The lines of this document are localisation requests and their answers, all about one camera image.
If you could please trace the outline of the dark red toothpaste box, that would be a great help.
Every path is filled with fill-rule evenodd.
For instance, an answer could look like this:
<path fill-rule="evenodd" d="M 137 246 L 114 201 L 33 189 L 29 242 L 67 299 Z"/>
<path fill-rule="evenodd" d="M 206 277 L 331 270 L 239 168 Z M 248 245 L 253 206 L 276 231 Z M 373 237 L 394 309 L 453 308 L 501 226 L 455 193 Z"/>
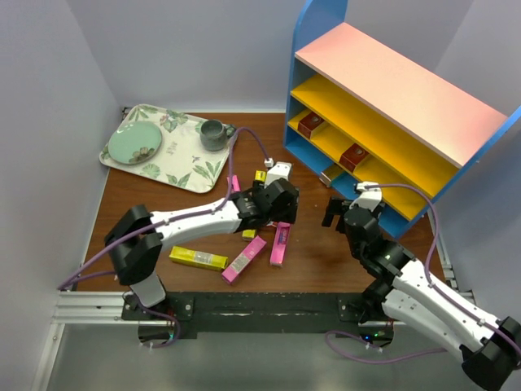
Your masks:
<path fill-rule="evenodd" d="M 298 131 L 306 138 L 312 138 L 327 126 L 326 121 L 315 112 L 302 118 L 297 126 Z"/>

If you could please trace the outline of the red 3D toothpaste box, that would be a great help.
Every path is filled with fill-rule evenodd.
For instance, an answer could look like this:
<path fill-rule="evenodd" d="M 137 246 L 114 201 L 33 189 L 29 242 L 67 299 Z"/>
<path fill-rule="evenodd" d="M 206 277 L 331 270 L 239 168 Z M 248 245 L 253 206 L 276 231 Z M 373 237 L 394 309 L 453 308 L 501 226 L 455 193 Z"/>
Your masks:
<path fill-rule="evenodd" d="M 353 173 L 370 153 L 357 143 L 353 143 L 339 158 L 339 164 L 348 172 Z"/>

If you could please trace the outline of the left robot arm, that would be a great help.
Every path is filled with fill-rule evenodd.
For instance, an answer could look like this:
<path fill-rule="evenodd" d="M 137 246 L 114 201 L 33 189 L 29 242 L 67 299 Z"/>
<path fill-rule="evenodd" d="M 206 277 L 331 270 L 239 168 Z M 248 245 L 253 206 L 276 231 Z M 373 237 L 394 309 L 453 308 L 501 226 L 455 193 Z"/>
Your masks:
<path fill-rule="evenodd" d="M 212 204 L 172 212 L 131 208 L 105 237 L 120 284 L 130 287 L 149 319 L 169 309 L 155 267 L 161 252 L 211 235 L 259 229 L 270 222 L 296 221 L 300 191 L 284 178 L 266 186 L 233 192 Z"/>

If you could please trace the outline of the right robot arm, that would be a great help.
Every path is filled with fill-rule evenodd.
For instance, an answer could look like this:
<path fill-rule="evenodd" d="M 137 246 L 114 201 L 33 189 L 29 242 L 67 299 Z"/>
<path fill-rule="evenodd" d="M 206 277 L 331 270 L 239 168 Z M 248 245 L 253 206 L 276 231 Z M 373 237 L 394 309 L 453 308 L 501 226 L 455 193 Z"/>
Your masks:
<path fill-rule="evenodd" d="M 421 332 L 452 354 L 484 390 L 499 390 L 520 365 L 520 324 L 500 319 L 471 303 L 425 269 L 379 227 L 383 206 L 369 208 L 330 198 L 323 226 L 347 237 L 352 256 L 374 277 L 363 292 L 362 309 L 373 320 L 384 316 Z"/>

